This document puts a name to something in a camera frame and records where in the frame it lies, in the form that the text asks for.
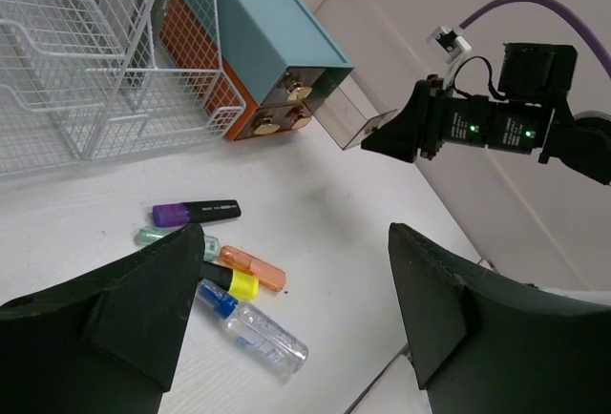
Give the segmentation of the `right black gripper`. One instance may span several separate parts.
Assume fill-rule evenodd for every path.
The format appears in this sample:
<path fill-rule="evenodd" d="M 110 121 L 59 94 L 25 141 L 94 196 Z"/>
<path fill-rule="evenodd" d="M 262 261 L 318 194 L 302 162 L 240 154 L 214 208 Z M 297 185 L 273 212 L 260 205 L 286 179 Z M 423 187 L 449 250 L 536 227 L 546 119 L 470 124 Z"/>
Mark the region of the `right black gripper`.
<path fill-rule="evenodd" d="M 543 146 L 553 111 L 487 95 L 456 97 L 432 74 L 415 83 L 404 109 L 361 142 L 364 151 L 414 162 L 432 159 L 446 143 L 528 155 Z"/>

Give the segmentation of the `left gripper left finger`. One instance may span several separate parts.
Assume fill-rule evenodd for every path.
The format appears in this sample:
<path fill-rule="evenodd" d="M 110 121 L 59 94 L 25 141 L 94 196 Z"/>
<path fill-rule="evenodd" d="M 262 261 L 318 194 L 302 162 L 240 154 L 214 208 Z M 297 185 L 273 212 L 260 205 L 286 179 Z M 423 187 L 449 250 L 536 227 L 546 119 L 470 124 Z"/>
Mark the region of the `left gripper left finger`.
<path fill-rule="evenodd" d="M 200 282 L 188 225 L 122 259 L 1 306 L 4 413 L 156 413 Z"/>

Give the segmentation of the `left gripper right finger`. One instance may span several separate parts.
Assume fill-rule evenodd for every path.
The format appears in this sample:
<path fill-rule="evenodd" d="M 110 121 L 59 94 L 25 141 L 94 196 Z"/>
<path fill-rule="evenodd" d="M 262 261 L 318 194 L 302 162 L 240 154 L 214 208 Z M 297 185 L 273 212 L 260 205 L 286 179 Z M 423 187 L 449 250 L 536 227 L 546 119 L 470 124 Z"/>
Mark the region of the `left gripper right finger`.
<path fill-rule="evenodd" d="M 435 413 L 606 413 L 610 308 L 501 276 L 389 229 L 417 384 Z"/>

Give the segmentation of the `clear blue-cap bottle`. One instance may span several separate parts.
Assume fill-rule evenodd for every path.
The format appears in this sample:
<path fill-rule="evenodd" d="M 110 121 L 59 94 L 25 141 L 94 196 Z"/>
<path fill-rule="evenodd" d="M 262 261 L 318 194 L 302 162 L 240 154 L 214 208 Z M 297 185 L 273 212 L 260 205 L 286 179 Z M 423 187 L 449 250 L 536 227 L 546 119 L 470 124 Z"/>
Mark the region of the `clear blue-cap bottle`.
<path fill-rule="evenodd" d="M 238 300 L 211 280 L 203 280 L 198 298 L 220 320 L 239 348 L 283 376 L 305 365 L 308 347 L 251 302 Z"/>

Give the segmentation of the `grey setup guide booklet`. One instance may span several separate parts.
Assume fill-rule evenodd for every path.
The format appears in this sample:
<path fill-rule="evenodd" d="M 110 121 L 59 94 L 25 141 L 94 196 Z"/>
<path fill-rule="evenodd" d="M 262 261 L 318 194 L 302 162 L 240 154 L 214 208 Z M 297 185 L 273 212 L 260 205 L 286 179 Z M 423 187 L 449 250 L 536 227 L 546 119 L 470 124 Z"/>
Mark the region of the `grey setup guide booklet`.
<path fill-rule="evenodd" d="M 129 69 L 147 69 L 152 60 L 152 48 L 157 42 L 161 26 L 166 12 L 168 11 L 170 0 L 154 0 L 150 11 L 151 31 L 145 28 L 140 36 L 136 50 L 130 60 Z"/>

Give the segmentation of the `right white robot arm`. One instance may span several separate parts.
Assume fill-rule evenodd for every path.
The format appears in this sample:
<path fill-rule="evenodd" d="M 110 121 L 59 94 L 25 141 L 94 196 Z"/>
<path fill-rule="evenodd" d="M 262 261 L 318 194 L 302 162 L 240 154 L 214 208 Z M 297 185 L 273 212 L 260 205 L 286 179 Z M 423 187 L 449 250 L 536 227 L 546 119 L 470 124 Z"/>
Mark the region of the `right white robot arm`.
<path fill-rule="evenodd" d="M 539 163 L 557 158 L 607 185 L 610 121 L 596 113 L 574 116 L 568 104 L 577 56 L 570 45 L 509 43 L 499 79 L 485 94 L 461 91 L 431 74 L 361 147 L 409 163 L 433 159 L 446 143 L 520 155 L 539 150 Z"/>

